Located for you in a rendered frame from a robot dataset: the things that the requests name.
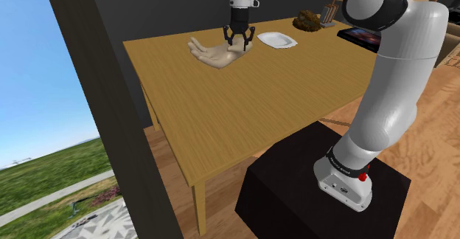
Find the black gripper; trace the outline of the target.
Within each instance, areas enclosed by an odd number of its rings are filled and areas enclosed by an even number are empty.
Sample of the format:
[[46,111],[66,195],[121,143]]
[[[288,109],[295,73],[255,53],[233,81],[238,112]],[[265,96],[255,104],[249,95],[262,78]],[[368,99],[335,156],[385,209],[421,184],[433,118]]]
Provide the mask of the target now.
[[[248,27],[249,9],[248,8],[231,8],[231,20],[229,25],[223,26],[224,39],[228,45],[233,45],[234,34],[242,34],[244,40],[243,50],[252,42],[254,37],[255,27]],[[246,35],[245,31],[249,29],[250,35]]]

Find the beige hand figure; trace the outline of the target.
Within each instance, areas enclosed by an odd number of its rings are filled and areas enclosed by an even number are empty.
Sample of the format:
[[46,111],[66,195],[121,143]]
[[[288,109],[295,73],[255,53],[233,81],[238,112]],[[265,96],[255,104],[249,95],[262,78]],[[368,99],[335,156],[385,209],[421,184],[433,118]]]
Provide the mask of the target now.
[[196,38],[191,37],[187,46],[199,61],[216,69],[222,69],[248,53],[253,44],[250,41],[244,46],[244,39],[236,37],[231,46],[227,41],[224,41],[221,45],[206,48]]

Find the white square plate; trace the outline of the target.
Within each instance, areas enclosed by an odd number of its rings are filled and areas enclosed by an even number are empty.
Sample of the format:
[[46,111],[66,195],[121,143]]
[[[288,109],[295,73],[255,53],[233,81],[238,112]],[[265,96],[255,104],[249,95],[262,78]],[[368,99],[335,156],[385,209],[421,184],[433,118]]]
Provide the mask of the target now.
[[297,41],[280,32],[264,32],[257,36],[264,44],[274,49],[288,49],[297,45]]

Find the wooden table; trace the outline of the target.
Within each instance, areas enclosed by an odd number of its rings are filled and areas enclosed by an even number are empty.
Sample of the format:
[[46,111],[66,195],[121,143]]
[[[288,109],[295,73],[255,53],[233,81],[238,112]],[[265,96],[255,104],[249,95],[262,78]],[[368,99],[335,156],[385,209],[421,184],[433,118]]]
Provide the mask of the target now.
[[259,40],[223,69],[195,59],[182,33],[126,41],[125,49],[178,166],[192,189],[197,229],[206,231],[205,183],[364,93],[376,55],[338,37],[344,24],[316,32],[289,18],[257,33],[295,40],[274,49]]

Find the brown lumpy object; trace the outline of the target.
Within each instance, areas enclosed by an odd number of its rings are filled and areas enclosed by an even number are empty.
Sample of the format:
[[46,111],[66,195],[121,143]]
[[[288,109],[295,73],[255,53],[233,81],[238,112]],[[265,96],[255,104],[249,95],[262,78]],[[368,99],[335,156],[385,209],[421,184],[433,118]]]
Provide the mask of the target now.
[[319,17],[310,10],[300,10],[292,25],[305,32],[316,32],[321,29]]

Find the tan and grey table lamp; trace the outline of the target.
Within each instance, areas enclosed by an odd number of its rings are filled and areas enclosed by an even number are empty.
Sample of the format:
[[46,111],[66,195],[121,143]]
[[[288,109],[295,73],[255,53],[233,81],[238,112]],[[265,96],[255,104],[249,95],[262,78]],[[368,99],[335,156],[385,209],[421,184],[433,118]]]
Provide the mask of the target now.
[[343,0],[331,0],[330,4],[325,4],[324,9],[320,16],[320,25],[323,28],[333,27],[335,23],[332,21],[335,17],[335,14],[338,11],[339,5],[336,4],[337,1]]

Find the black tablet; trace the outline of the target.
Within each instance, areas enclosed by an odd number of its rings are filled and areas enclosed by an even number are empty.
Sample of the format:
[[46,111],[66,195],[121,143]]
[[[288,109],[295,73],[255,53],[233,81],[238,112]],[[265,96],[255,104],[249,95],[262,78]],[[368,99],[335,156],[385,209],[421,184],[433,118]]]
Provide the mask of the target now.
[[379,35],[357,27],[339,30],[337,36],[374,53],[377,53],[380,48],[381,37]]

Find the black robot stand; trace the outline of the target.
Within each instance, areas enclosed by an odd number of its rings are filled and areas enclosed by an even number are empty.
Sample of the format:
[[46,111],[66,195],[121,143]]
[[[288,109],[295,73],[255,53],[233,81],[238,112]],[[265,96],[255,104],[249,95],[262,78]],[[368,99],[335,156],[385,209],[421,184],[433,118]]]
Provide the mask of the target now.
[[235,211],[258,239],[394,239],[409,178],[374,159],[372,201],[362,212],[319,188],[313,165],[340,137],[314,122],[248,167]]

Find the cardboard box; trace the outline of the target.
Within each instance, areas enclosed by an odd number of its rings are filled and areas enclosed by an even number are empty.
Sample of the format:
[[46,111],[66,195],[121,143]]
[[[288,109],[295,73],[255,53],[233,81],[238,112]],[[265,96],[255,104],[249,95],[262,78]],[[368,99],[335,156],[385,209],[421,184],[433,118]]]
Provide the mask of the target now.
[[441,51],[435,62],[437,67],[447,55],[460,43],[460,25],[448,23]]

